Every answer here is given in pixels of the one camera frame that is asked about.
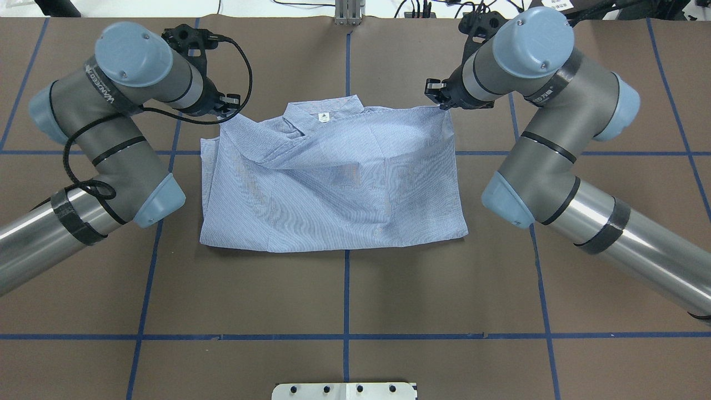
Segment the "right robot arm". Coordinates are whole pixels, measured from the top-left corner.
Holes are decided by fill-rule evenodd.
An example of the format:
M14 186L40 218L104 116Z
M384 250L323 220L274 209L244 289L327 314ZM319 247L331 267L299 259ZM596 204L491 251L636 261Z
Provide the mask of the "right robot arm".
M564 13L529 8L459 21L462 61L424 94L441 109L483 109L511 93L536 107L482 203L514 226L549 226L580 251L617 265L709 325L710 255L617 197L572 173L589 142L614 139L632 124L640 96L620 75L575 47Z

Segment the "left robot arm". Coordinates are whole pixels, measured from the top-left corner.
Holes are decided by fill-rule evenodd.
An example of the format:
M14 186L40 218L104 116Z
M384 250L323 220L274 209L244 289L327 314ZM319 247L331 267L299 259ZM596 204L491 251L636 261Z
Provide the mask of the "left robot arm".
M155 112L204 125L228 121L246 101L218 91L205 52L234 39L181 24L157 34L132 21L100 34L83 66L29 103L36 127L63 147L71 180L2 228L2 294L10 293L133 221L147 228L186 196L132 121Z

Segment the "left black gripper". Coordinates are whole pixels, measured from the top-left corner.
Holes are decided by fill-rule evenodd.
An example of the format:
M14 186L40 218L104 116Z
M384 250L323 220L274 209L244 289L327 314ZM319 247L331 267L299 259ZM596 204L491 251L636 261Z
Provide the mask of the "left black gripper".
M212 114L216 119L231 119L241 111L241 96L220 93L210 78L193 78L189 93L195 98L189 106L189 116Z

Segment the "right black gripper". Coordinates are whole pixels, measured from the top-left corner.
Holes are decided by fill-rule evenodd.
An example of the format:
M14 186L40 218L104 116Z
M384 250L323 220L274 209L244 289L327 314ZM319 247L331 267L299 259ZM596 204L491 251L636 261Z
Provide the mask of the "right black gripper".
M468 111L477 109L477 99L473 98L465 88L462 68L455 69L452 75L444 81L427 78L424 93L443 111L457 107Z

